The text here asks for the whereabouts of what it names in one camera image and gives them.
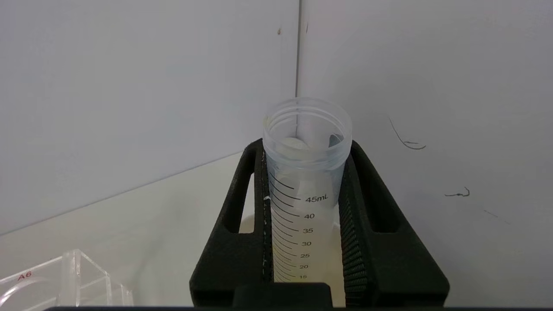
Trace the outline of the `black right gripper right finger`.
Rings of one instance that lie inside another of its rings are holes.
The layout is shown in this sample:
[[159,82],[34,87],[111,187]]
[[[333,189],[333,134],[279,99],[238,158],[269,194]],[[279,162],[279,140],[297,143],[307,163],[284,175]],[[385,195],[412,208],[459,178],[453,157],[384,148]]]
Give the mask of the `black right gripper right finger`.
[[352,142],[338,197],[347,307],[442,307],[450,284],[363,148]]

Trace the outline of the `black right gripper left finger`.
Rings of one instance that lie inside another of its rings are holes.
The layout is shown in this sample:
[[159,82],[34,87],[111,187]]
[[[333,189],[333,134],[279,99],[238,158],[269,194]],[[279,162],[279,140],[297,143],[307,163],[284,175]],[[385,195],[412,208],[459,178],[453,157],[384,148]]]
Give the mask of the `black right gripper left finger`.
[[[249,182],[254,181],[254,230],[239,232]],[[233,304],[235,289],[273,281],[271,210],[262,140],[243,151],[213,230],[189,281],[194,307]]]

